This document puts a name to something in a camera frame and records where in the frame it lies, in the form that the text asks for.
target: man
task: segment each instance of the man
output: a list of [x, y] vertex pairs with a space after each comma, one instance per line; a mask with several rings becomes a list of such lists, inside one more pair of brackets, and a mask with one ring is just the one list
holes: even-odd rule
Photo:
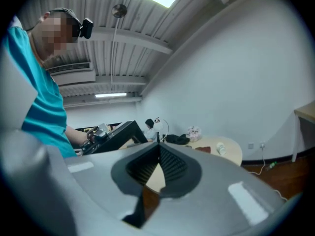
[[64, 158], [76, 156], [71, 144], [81, 145], [87, 136], [66, 125], [63, 98], [43, 63], [77, 43], [81, 30], [72, 10], [58, 8], [46, 12], [28, 33], [18, 26], [9, 27], [2, 41], [25, 79], [38, 92], [22, 130], [44, 144], [57, 146]]

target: table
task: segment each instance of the table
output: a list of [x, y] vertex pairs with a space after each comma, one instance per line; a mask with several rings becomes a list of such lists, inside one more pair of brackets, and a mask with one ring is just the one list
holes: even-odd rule
[[[217, 143], [220, 142], [223, 143], [226, 148], [225, 155], [220, 155], [217, 152]], [[237, 142], [226, 137], [203, 137], [196, 142], [189, 142], [187, 145], [191, 146], [193, 149], [196, 149], [197, 147], [210, 146], [212, 155], [226, 158], [238, 166], [242, 163], [243, 153], [241, 147]], [[156, 169], [153, 171], [146, 186], [157, 193], [165, 187], [164, 174], [160, 164], [158, 164]]]
[[315, 101], [297, 108], [294, 110], [295, 113], [295, 142], [294, 142], [294, 150], [292, 154], [292, 162], [295, 162], [296, 160], [296, 155], [298, 151], [298, 134], [299, 130], [301, 129], [301, 124], [300, 124], [300, 119], [303, 118], [305, 120], [308, 120], [312, 123], [315, 123]]

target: bottle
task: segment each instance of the bottle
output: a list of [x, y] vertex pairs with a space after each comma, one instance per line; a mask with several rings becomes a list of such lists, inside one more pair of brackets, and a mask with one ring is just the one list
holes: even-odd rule
[[277, 164], [277, 162], [273, 162], [269, 165], [269, 167], [266, 168], [266, 170], [271, 170], [273, 167], [275, 167], [275, 165]]

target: air conditioner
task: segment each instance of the air conditioner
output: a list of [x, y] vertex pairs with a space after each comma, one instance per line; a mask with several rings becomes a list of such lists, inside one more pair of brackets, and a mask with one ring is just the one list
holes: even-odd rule
[[47, 71], [59, 86], [96, 80], [96, 73], [91, 62], [56, 66]]

